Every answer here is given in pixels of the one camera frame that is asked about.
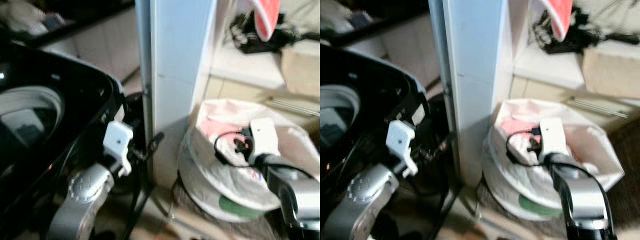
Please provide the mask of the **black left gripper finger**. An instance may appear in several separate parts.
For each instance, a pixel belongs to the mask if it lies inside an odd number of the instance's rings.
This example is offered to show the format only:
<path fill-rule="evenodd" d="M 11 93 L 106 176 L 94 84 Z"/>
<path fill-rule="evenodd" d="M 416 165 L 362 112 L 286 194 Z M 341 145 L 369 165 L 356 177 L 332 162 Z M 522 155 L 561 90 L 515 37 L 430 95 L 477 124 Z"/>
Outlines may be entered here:
<path fill-rule="evenodd" d="M 455 141 L 456 137 L 457 137 L 457 133 L 455 133 L 455 132 L 448 133 L 435 146 L 434 153 L 435 154 L 441 154 L 441 153 L 445 153 L 446 151 L 448 151 L 448 149 L 450 149 L 450 147 L 452 146 L 453 142 Z"/>
<path fill-rule="evenodd" d="M 149 143 L 147 144 L 147 154 L 154 154 L 158 150 L 160 143 L 164 140 L 164 138 L 164 132 L 159 132 L 151 137 Z"/>

